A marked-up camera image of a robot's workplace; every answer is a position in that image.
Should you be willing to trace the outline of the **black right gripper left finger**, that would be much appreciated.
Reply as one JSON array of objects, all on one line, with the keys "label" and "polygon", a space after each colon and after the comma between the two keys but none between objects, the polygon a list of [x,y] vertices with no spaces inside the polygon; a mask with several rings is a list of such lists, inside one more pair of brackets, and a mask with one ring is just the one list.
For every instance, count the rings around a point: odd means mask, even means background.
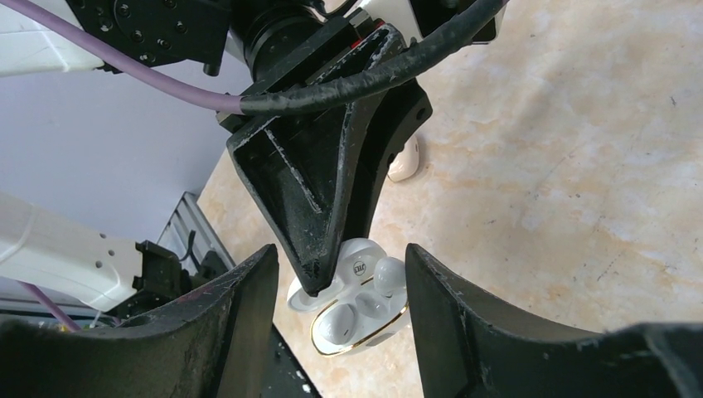
[{"label": "black right gripper left finger", "polygon": [[256,397],[279,283],[274,245],[116,328],[1,324],[4,397]]}]

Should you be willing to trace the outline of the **white earbud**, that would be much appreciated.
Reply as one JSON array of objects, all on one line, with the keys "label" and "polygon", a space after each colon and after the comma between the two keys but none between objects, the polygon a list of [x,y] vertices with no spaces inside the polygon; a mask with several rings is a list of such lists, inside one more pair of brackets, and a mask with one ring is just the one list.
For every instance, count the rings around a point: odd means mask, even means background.
[{"label": "white earbud", "polygon": [[373,278],[374,289],[383,297],[390,298],[405,289],[405,263],[394,257],[379,259]]},{"label": "white earbud", "polygon": [[346,344],[356,328],[356,312],[347,303],[336,306],[326,313],[318,324],[318,332],[335,345]]}]

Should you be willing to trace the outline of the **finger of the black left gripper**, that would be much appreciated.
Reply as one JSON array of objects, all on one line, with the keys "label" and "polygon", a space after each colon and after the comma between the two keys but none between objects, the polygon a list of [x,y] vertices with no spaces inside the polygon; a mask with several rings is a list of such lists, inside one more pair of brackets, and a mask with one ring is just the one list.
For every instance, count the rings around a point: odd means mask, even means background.
[{"label": "finger of the black left gripper", "polygon": [[389,90],[366,130],[342,238],[369,236],[386,174],[405,143],[432,115],[425,90],[411,80]]}]

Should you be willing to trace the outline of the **beige charging case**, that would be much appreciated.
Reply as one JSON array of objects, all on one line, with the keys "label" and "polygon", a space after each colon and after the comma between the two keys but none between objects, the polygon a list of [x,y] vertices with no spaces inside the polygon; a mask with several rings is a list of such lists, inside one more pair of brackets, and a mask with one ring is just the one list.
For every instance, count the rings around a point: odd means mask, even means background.
[{"label": "beige charging case", "polygon": [[413,134],[390,163],[387,177],[392,182],[402,182],[415,175],[419,168],[419,144]]}]

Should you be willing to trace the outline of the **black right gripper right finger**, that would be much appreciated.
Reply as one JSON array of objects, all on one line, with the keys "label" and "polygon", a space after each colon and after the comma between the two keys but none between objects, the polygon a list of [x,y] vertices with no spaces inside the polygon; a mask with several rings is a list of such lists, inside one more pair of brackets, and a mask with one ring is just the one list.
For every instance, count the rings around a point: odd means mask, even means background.
[{"label": "black right gripper right finger", "polygon": [[468,282],[428,251],[405,251],[427,397],[699,397],[700,323],[590,332],[529,313]]}]

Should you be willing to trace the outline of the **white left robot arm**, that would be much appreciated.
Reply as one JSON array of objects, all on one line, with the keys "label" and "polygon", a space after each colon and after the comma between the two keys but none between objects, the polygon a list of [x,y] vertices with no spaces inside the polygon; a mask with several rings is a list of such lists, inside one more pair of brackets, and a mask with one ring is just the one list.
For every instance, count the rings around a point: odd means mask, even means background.
[{"label": "white left robot arm", "polygon": [[[385,175],[431,115],[386,17],[318,1],[4,1],[1,189],[96,207],[161,197],[197,149],[196,108],[228,152],[307,294],[365,237]],[[19,77],[17,83],[5,81]]]}]

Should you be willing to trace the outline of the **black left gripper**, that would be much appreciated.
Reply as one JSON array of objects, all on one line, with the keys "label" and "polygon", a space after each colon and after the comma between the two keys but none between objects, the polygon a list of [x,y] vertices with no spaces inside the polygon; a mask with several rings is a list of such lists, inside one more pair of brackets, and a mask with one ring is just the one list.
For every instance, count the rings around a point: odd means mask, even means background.
[{"label": "black left gripper", "polygon": [[[125,73],[196,106],[228,102],[158,72],[182,61],[220,73],[225,53],[244,62],[250,94],[328,82],[378,66],[405,49],[388,24],[352,27],[343,1],[68,1],[99,69]],[[290,116],[230,116],[227,151],[280,241],[304,291],[334,277],[366,130],[387,92]]]}]

